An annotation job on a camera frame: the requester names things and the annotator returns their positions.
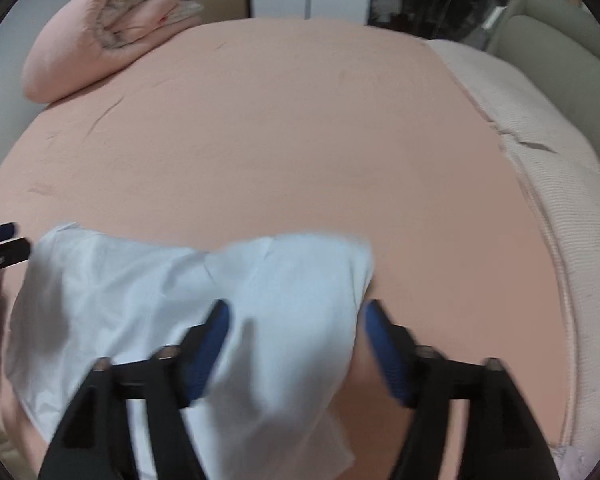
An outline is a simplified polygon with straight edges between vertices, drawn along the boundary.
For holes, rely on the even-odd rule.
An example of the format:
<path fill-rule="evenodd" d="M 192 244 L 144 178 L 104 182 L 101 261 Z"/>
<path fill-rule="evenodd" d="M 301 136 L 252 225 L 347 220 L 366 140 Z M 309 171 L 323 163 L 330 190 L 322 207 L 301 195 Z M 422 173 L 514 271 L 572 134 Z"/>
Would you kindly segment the rolled pink quilt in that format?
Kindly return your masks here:
<path fill-rule="evenodd" d="M 70 96 L 198 25 L 202 10 L 193 0 L 71 0 L 32 44 L 23 94 L 40 104 Z"/>

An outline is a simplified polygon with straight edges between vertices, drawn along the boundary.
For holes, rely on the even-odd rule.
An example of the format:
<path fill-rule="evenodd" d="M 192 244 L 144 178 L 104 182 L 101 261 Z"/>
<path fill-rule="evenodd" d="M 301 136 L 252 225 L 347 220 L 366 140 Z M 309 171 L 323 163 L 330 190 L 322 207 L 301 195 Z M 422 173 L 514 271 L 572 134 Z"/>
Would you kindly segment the beige waffle pillow cover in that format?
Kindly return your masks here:
<path fill-rule="evenodd" d="M 518 68 L 449 40 L 431 40 L 429 47 L 502 137 L 539 215 L 567 335 L 567 438 L 600 458 L 600 161 Z"/>

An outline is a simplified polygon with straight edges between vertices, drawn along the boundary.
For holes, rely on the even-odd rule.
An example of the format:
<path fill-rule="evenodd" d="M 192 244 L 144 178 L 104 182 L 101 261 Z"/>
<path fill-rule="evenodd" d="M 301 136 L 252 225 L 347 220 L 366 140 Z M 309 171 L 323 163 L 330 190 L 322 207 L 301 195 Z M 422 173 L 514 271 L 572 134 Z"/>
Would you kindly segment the pink bed sheet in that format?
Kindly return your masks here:
<path fill-rule="evenodd" d="M 0 166 L 0 222 L 210 249 L 367 237 L 372 295 L 457 361 L 499 356 L 550 440 L 567 406 L 554 264 L 500 136 L 430 44 L 334 21 L 181 32 L 47 107 Z"/>

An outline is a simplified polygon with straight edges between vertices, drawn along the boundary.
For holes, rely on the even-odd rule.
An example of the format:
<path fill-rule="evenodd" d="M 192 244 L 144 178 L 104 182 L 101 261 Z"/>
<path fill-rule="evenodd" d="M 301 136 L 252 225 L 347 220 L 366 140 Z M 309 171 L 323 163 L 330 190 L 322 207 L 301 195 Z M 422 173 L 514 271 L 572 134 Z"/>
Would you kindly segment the grey leather headboard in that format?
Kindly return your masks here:
<path fill-rule="evenodd" d="M 600 158 L 600 25 L 567 0 L 508 0 L 486 52 L 523 72 Z"/>

